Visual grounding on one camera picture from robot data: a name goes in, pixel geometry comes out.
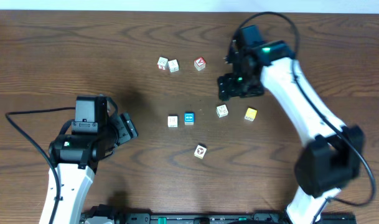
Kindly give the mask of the white green wooden block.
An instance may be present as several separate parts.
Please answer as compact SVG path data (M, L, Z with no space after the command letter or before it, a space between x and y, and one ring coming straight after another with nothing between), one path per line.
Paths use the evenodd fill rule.
M222 118L224 116L228 115L228 108L226 105L220 105L216 107L216 113L219 118Z

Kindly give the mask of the white block letter B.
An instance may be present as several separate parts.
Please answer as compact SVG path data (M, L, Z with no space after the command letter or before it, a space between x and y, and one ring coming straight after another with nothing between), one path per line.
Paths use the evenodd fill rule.
M178 116L168 116L167 117L167 126L169 128L176 128L178 127Z

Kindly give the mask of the blue top wooden block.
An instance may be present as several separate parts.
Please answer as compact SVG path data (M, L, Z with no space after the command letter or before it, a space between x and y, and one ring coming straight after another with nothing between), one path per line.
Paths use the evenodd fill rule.
M195 114L194 113L184 113L184 123L185 123L185 125L194 125Z

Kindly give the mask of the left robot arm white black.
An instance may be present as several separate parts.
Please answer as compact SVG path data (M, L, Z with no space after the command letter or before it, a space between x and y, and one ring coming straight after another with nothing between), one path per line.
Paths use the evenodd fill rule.
M79 223L87 193L98 163L115 153L118 146L136 138L138 132L129 114L109 117L111 133L65 134L50 144L55 167L49 170L49 184L40 223Z

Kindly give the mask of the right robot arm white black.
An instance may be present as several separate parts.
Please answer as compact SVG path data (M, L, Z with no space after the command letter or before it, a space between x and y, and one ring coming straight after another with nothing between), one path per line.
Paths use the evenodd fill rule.
M286 223L317 223L326 205L363 164L364 133L331 112L306 80L295 53L282 40L252 40L230 47L233 71L218 78L218 97L261 96L269 90L291 120L303 150L294 166L298 188L286 207Z

